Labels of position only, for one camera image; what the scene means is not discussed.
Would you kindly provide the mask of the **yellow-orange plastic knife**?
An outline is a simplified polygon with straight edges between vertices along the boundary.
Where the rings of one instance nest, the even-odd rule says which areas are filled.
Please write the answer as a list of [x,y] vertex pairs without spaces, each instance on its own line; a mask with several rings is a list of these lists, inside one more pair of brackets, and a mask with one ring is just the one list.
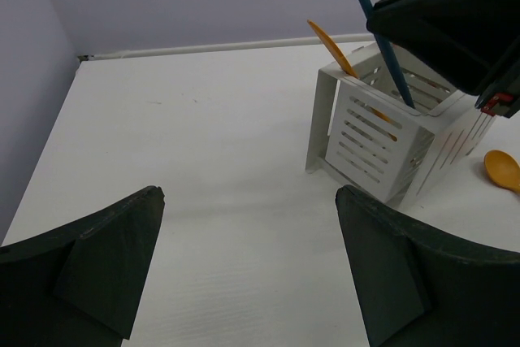
[[[315,22],[307,20],[308,25],[313,29],[319,40],[326,47],[331,56],[344,73],[344,77],[352,77],[359,80],[362,84],[368,85],[372,89],[377,89],[380,92],[388,93],[391,90],[389,84],[389,72],[384,66],[384,61],[381,53],[375,43],[368,46],[363,46],[345,55],[340,47],[329,37]],[[396,142],[397,137],[378,124],[371,121],[366,122],[366,118],[359,115],[359,111],[363,114],[368,114],[370,117],[378,117],[379,121],[385,121],[394,125],[392,119],[389,119],[384,113],[376,110],[373,106],[360,101],[355,98],[350,101],[357,107],[357,111],[350,109],[336,109],[335,116],[339,114],[350,114],[349,119],[343,121],[343,125],[347,126],[359,136],[365,137],[373,144],[387,150],[390,141]]]

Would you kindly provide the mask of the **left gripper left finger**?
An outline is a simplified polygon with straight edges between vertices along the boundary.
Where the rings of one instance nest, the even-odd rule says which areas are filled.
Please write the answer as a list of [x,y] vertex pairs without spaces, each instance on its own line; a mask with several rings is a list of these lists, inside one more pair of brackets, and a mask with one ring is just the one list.
[[1,248],[3,346],[120,346],[161,228],[161,188]]

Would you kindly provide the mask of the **yellow plastic spoon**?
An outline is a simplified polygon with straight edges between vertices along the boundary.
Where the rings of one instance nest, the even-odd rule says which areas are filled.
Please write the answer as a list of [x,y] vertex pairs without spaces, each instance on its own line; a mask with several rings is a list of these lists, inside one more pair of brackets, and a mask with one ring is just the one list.
[[519,164],[512,156],[501,150],[490,150],[483,163],[487,176],[495,185],[519,193]]

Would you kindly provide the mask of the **dark blue plastic knife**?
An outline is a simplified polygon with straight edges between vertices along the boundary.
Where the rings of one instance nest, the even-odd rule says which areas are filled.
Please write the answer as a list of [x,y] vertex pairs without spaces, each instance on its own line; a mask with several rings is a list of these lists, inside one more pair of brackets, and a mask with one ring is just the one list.
[[[365,17],[369,19],[369,17],[372,16],[374,10],[372,1],[358,0],[358,2],[362,8]],[[390,42],[378,34],[374,34],[374,37],[379,47],[380,53],[383,56],[383,60],[390,72],[394,84],[397,87],[397,90],[399,91],[404,103],[411,108],[415,108],[409,87],[406,84],[406,80],[401,71],[400,64],[398,63],[397,57]]]

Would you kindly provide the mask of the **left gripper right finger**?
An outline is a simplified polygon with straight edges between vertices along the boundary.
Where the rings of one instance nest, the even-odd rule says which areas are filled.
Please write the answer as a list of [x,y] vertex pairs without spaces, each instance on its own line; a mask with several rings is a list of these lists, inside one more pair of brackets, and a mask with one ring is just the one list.
[[516,346],[519,255],[454,236],[346,185],[336,209],[372,346]]

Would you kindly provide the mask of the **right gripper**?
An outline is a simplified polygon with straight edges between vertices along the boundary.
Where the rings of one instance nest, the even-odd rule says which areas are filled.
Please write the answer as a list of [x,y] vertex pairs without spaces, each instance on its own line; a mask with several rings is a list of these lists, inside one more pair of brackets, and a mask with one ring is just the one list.
[[519,111],[519,0],[381,0],[366,26],[479,95],[484,114]]

